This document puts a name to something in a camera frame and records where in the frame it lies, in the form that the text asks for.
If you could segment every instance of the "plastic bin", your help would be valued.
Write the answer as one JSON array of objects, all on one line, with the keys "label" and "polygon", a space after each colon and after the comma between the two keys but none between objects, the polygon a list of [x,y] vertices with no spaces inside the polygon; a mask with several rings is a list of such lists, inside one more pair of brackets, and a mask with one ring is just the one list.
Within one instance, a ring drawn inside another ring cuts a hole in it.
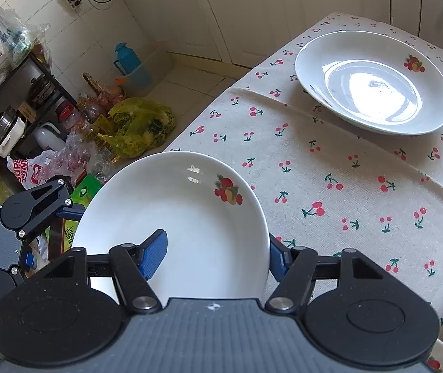
[{"label": "plastic bin", "polygon": [[165,43],[152,42],[135,51],[141,64],[127,76],[121,77],[121,84],[128,97],[144,97],[173,68]]}]

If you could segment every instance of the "tiled wall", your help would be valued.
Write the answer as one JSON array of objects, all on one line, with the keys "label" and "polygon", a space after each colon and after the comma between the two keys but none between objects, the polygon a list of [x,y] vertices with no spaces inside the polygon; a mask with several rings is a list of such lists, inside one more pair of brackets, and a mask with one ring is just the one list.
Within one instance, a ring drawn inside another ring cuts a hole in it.
[{"label": "tiled wall", "polygon": [[138,48],[147,42],[123,0],[93,4],[85,0],[75,12],[64,0],[0,0],[3,8],[14,9],[29,24],[50,23],[46,39],[52,72],[75,98],[89,92],[82,72],[104,84],[119,75],[113,66],[116,44],[127,42]]}]

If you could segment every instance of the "blue plastic bottle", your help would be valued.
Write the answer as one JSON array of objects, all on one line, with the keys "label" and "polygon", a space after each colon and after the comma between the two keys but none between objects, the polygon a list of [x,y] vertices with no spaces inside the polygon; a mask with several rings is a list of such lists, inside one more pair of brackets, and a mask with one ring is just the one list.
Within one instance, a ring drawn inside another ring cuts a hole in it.
[{"label": "blue plastic bottle", "polygon": [[118,56],[114,61],[114,65],[124,76],[130,74],[140,66],[140,59],[137,57],[133,49],[126,46],[126,42],[118,43],[114,51],[117,52]]}]

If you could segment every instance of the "tablecloth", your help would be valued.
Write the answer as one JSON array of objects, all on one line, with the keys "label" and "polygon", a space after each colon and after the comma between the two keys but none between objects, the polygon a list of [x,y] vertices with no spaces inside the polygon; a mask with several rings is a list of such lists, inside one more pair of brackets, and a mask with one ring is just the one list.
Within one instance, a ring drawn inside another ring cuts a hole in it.
[{"label": "tablecloth", "polygon": [[[337,30],[394,37],[443,74],[442,49],[388,24],[333,13],[228,88],[168,150],[233,167],[287,246],[321,255],[362,251],[431,303],[443,340],[443,127],[424,136],[380,135],[315,101],[299,84],[294,60],[305,43]],[[269,276],[265,297],[276,285]]]}]

